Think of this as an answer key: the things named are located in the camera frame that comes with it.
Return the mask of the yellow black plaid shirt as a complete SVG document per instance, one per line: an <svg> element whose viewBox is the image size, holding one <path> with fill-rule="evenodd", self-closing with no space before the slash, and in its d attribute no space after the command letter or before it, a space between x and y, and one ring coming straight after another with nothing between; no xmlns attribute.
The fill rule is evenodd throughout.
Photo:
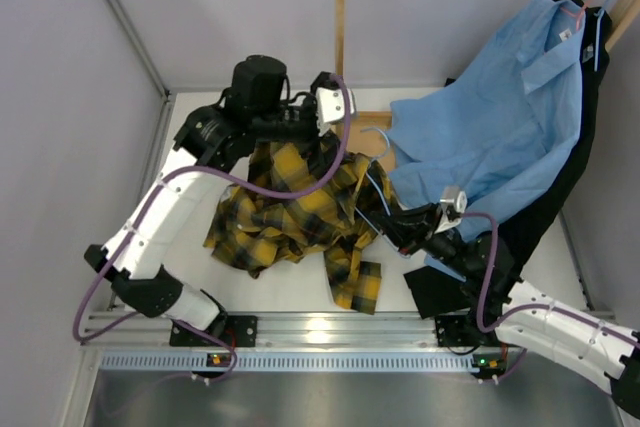
<svg viewBox="0 0 640 427"><path fill-rule="evenodd" d="M252 278L280 261L298 263L320 253L334 303L372 315L382 267L363 257L378 236L368 221L398 205L383 166L362 153L347 153L331 180L302 198L278 200L230 185L204 245L215 259Z"/></svg>

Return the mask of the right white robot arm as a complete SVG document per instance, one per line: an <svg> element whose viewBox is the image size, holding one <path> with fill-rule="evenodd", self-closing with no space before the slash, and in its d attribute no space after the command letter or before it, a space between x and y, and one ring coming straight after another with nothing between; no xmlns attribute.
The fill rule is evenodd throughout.
<svg viewBox="0 0 640 427"><path fill-rule="evenodd" d="M573 308L523 279L498 224L481 214L489 231L466 242L460 223L472 219L449 202L372 217L404 255L423 250L463 277L470 302L468 337L535 353L580 375L632 417L639 415L639 333Z"/></svg>

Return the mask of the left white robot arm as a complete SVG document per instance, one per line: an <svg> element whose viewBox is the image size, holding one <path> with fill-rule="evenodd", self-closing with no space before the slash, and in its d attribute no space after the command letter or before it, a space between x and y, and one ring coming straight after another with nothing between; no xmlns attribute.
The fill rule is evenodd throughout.
<svg viewBox="0 0 640 427"><path fill-rule="evenodd" d="M208 293L169 273L169 247L218 178L263 196L293 200L321 189L335 174L346 145L315 185L269 190L232 176L236 163L261 143L314 146L329 127L349 122L353 93L336 73L322 72L309 91L283 97L283 62L251 55L239 62L220 99L193 110L174 137L160 172L122 229L104 245L87 248L85 259L134 313L184 323L203 345L223 340L228 314Z"/></svg>

